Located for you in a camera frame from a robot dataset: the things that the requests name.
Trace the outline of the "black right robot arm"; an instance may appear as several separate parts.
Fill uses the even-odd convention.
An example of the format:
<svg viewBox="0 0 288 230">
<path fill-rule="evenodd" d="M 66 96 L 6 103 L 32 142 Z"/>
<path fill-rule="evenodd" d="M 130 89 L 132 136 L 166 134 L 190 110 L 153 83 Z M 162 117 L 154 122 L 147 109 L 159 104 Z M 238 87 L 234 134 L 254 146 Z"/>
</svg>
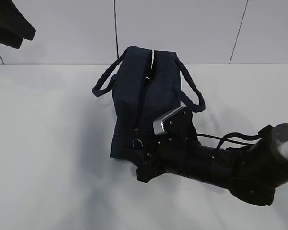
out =
<svg viewBox="0 0 288 230">
<path fill-rule="evenodd" d="M 257 206 L 273 203 L 275 190 L 288 182 L 288 123 L 267 125 L 253 145 L 222 149 L 203 146 L 193 124 L 181 133 L 155 136 L 149 149 L 127 149 L 137 179 L 148 182 L 172 173 L 229 190 Z"/>
</svg>

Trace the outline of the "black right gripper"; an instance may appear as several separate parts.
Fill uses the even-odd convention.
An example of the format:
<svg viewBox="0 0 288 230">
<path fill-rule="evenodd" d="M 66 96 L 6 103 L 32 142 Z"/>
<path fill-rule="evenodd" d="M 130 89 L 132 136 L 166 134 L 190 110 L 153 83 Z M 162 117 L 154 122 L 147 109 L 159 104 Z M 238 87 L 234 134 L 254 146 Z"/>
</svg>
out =
<svg viewBox="0 0 288 230">
<path fill-rule="evenodd" d="M 152 145 L 146 148 L 124 148 L 124 155 L 137 167 L 137 180 L 147 183 L 166 173 L 187 177 L 187 158 L 200 145 L 196 137 L 164 137 L 153 140 Z"/>
</svg>

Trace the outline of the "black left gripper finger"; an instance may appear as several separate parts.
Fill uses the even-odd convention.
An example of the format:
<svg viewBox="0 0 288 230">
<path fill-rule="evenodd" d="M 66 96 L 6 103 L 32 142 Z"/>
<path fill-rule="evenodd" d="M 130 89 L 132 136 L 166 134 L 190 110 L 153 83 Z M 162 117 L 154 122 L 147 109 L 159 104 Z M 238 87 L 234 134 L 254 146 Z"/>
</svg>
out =
<svg viewBox="0 0 288 230">
<path fill-rule="evenodd" d="M 36 30 L 21 14 L 12 0 L 0 0 L 0 19 L 22 38 L 32 41 Z"/>
<path fill-rule="evenodd" d="M 2 21 L 0 21 L 0 43 L 6 46 L 19 49 L 23 38 L 10 30 Z"/>
</svg>

